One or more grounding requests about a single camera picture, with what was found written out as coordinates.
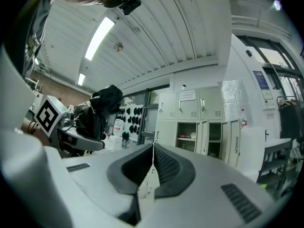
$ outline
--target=black vent grille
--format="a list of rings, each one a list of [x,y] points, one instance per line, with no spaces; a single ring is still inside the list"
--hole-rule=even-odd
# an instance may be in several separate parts
[[[68,172],[72,172],[72,171],[78,171],[78,170],[81,170],[81,169],[84,169],[84,168],[87,168],[87,167],[90,167],[88,164],[80,164],[80,165],[74,165],[74,166],[70,166],[70,167],[67,167],[67,171]]]
[[[158,178],[160,184],[170,181],[171,179],[175,178],[177,174],[180,172],[180,164],[173,159],[172,157],[168,156],[161,150],[155,148],[155,161],[154,165],[158,172]]]
[[[252,221],[261,214],[261,211],[250,202],[235,184],[223,185],[221,188],[246,223]]]

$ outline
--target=window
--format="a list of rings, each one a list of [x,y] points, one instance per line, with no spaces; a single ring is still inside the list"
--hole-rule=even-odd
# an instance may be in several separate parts
[[[169,88],[163,88],[163,89],[157,89],[157,90],[150,91],[148,104],[149,105],[158,104],[158,102],[160,100],[160,94],[166,93],[166,92],[169,92]]]
[[[262,51],[270,63],[280,65],[282,67],[289,67],[280,53],[277,50],[274,50],[268,41],[254,38],[250,38],[250,41]]]
[[[142,105],[144,102],[144,93],[138,95],[130,95],[123,98],[122,106]]]
[[[143,105],[140,116],[142,124],[139,125],[137,145],[153,142],[160,94],[169,92],[169,86],[164,85],[124,96],[121,106],[136,107],[137,105]]]
[[[156,129],[158,108],[148,108],[146,109],[143,131],[154,133]]]
[[[303,76],[282,45],[247,36],[238,38],[262,64],[272,89],[281,89],[285,96],[293,95],[303,102]]]
[[[286,96],[294,96],[295,94],[293,92],[293,86],[291,85],[291,83],[289,81],[289,78],[280,76],[280,80],[282,82],[282,86],[284,88],[285,95]]]

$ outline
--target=locker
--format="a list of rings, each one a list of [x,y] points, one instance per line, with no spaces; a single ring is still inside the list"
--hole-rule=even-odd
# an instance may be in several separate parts
[[[158,104],[158,119],[175,120],[176,92],[160,94]]]
[[[220,159],[228,163],[230,156],[230,148],[231,148],[231,123],[226,122],[222,123],[222,146]]]
[[[231,147],[228,164],[236,168],[240,151],[241,129],[239,121],[231,122]]]
[[[218,88],[199,89],[201,120],[222,120],[222,107]]]
[[[158,120],[154,141],[159,144],[175,146],[177,123],[174,121]]]
[[[196,100],[191,100],[191,101],[182,101],[180,93],[181,92],[179,92],[179,100],[178,100],[178,119],[198,120],[197,91],[195,91]]]
[[[203,121],[201,123],[201,154],[208,155],[209,147],[209,121]]]

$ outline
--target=ceiling light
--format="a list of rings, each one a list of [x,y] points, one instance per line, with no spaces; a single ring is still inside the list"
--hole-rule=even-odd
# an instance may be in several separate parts
[[[105,38],[106,34],[110,31],[113,27],[114,22],[111,21],[109,18],[105,17],[104,20],[100,23],[98,29],[96,30],[89,47],[87,48],[85,58],[92,61],[92,58],[97,51],[100,43]]]
[[[79,79],[78,79],[78,84],[81,86],[82,83],[84,82],[85,79],[85,75],[84,74],[80,74],[79,75]]]
[[[275,1],[274,1],[274,7],[275,7],[275,9],[278,10],[278,11],[282,8],[282,5],[281,5],[281,3],[280,3],[279,0],[275,0]]]

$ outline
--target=cable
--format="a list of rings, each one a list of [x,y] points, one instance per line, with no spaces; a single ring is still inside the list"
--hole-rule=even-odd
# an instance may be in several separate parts
[[[34,126],[32,126],[32,128],[30,129],[29,134],[31,134],[31,135],[34,134],[34,132],[36,131],[36,128],[35,128],[36,124],[37,124],[37,127],[39,126],[38,123],[35,123]]]
[[[34,123],[34,126],[35,126],[35,124],[36,124],[36,121],[35,120],[33,120],[33,121],[31,121],[30,123],[29,123],[29,125],[28,125],[28,133],[30,133],[30,130],[29,130],[29,128],[30,128],[30,126],[31,126],[31,124],[32,123]]]

